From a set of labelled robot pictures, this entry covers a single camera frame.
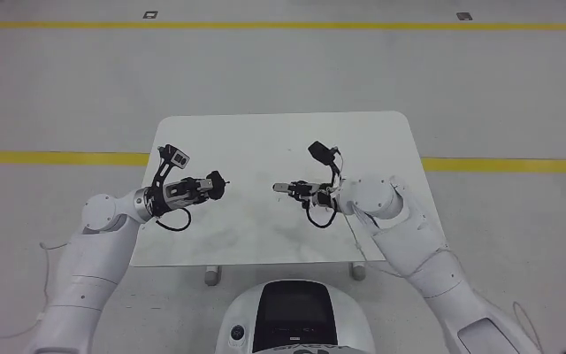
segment yellow floor line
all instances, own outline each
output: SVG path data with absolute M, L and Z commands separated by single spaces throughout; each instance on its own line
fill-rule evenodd
M 566 23 L 481 22 L 0 22 L 0 28 L 53 29 L 381 29 L 412 31 L 566 31 Z
M 130 152 L 0 151 L 0 164 L 145 166 L 149 154 Z M 528 158 L 422 158 L 425 171 L 566 173 L 566 160 Z
M 130 152 L 0 151 L 0 164 L 145 166 L 148 159 Z

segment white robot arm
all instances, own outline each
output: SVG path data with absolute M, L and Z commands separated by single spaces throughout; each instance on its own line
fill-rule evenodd
M 25 353 L 89 353 L 102 310 L 130 263 L 140 224 L 224 194 L 226 182 L 218 171 L 165 185 L 167 174 L 174 166 L 184 168 L 188 156 L 171 145 L 159 152 L 162 163 L 150 187 L 120 199 L 98 195 L 86 202 L 82 224 L 58 265 L 56 297 Z
M 356 215 L 391 267 L 429 305 L 450 353 L 539 353 L 514 320 L 474 291 L 446 238 L 399 177 L 374 175 L 343 180 L 336 187 L 335 177 L 341 177 L 333 162 L 338 148 L 314 142 L 309 152 L 331 168 L 333 181 L 276 183 L 273 190 L 301 202 L 316 227 L 329 227 L 336 212 Z M 334 210 L 326 224 L 310 218 L 315 205 Z

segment black screen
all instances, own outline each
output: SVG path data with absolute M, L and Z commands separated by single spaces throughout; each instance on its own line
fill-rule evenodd
M 337 345 L 333 306 L 326 286 L 275 281 L 259 300 L 252 352 L 288 344 Z
M 266 298 L 266 321 L 326 322 L 325 309 L 312 294 L 272 294 Z

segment white table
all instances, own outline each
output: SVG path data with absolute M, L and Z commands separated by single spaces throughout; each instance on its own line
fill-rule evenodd
M 345 178 L 400 175 L 438 220 L 409 124 L 399 112 L 170 117 L 157 129 L 143 186 L 151 183 L 159 165 L 157 147 L 167 143 L 191 157 L 167 181 L 203 178 L 219 170 L 231 183 L 222 199 L 189 207 L 193 222 L 183 232 L 164 230 L 154 220 L 143 226 L 131 265 L 364 261 L 343 215 L 327 229 L 316 228 L 298 202 L 272 191 L 275 182 L 329 181 L 330 169 L 307 151 L 316 140 L 340 148 Z M 319 222 L 329 216 L 322 208 L 313 212 Z M 356 218 L 349 218 L 367 259 L 383 260 Z M 172 212 L 162 221 L 180 227 L 186 215 Z

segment gray floor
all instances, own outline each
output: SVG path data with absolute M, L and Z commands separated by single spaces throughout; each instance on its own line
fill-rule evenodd
M 561 21 L 558 1 L 32 0 L 1 20 Z M 0 30 L 0 150 L 148 152 L 170 115 L 383 111 L 408 118 L 423 156 L 565 158 L 563 32 Z M 41 308 L 39 241 L 66 241 L 80 205 L 124 195 L 143 169 L 0 165 L 0 335 Z M 451 246 L 478 290 L 519 301 L 548 353 L 566 350 L 566 175 L 428 173 Z M 57 259 L 59 251 L 54 251 Z M 345 265 L 131 268 L 96 332 L 94 353 L 212 352 L 230 302 L 259 282 L 325 281 L 360 302 L 380 353 L 446 352 L 404 281 Z M 21 350 L 30 335 L 0 341 Z

